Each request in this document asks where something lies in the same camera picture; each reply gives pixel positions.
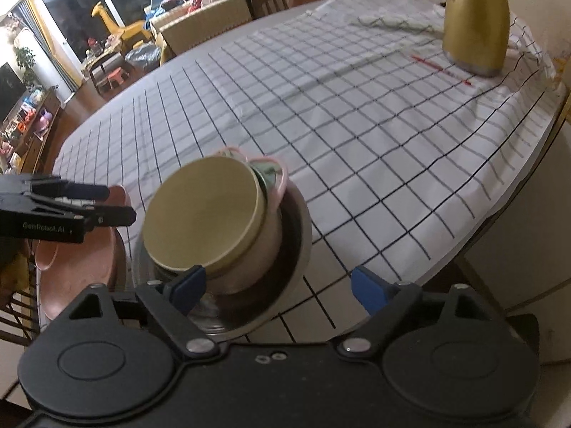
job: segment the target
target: grid tablecloth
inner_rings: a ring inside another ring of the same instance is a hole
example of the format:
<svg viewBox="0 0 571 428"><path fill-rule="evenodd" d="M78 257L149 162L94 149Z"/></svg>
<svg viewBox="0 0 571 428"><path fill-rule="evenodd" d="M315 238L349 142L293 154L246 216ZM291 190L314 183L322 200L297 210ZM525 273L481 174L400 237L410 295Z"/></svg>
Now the grid tablecloth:
<svg viewBox="0 0 571 428"><path fill-rule="evenodd" d="M328 339L366 316L348 273L365 264L389 281L426 277L521 178L561 102L517 18L517 50L492 79L450 65L442 25L425 0L330 0L180 56L73 134L54 172L129 191L130 255L149 201L180 166L224 146L280 157L309 207L311 259L284 312L248 339Z"/></svg>

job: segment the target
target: red pen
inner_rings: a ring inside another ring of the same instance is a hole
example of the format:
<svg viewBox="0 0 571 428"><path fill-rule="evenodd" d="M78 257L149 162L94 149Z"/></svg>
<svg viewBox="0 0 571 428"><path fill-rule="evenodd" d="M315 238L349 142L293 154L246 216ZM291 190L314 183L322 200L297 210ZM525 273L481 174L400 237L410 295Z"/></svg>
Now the red pen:
<svg viewBox="0 0 571 428"><path fill-rule="evenodd" d="M435 62L428 61L428 60L426 60L426 59L424 59L424 58L421 58L420 56L416 56L416 55L411 55L410 57L413 58L415 61L418 61L418 62L421 62L421 63L423 63L423 64L426 64L427 66L430 66L431 68L436 69L437 71L442 72L443 74L446 74L447 76L453 77L453 78L455 78L455 79L457 79L457 80L461 80L462 83L463 83L464 85L467 85L468 87L472 87L472 82L470 82L469 80L466 80L466 79L463 79L463 78L457 76L456 74L450 72L450 71L447 70L447 69L444 69L441 65L436 64Z"/></svg>

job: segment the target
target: toy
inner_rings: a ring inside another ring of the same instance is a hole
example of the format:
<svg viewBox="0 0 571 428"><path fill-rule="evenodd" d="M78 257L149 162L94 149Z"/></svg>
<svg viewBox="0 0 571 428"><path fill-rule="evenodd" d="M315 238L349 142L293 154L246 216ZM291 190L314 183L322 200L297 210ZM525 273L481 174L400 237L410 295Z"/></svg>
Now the toy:
<svg viewBox="0 0 571 428"><path fill-rule="evenodd" d="M145 40L151 39L151 33L143 29L143 25L145 23L143 20L134 22L127 27L119 27L111 18L107 12L107 9L101 4L101 2L96 4L93 8L93 11L91 12L92 17L96 17L97 15L101 16L101 19L103 19L103 23L107 27L107 30L109 30L112 35L120 35L123 41L127 41L128 39L133 38L137 34L142 34L143 37L145 37Z"/></svg>

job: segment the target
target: wooden floor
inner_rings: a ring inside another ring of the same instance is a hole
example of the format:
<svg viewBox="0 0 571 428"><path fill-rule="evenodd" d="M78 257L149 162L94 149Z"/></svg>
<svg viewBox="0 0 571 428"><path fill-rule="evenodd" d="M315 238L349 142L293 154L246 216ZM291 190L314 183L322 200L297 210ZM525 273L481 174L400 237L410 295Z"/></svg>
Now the wooden floor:
<svg viewBox="0 0 571 428"><path fill-rule="evenodd" d="M142 72L133 71L123 85L102 95L97 93L92 81L83 84L60 113L58 127L46 159L45 173L52 171L55 159L58 157L59 151L68 136L90 118L93 113L137 82L143 75Z"/></svg>

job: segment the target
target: sofa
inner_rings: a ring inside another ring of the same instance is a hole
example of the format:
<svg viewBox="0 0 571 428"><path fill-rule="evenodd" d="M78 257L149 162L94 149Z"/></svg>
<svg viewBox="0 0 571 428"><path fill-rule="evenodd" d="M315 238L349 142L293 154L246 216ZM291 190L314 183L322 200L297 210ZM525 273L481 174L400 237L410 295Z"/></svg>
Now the sofa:
<svg viewBox="0 0 571 428"><path fill-rule="evenodd" d="M187 2L150 20L163 58L176 56L252 20L250 0L218 0L188 14Z"/></svg>

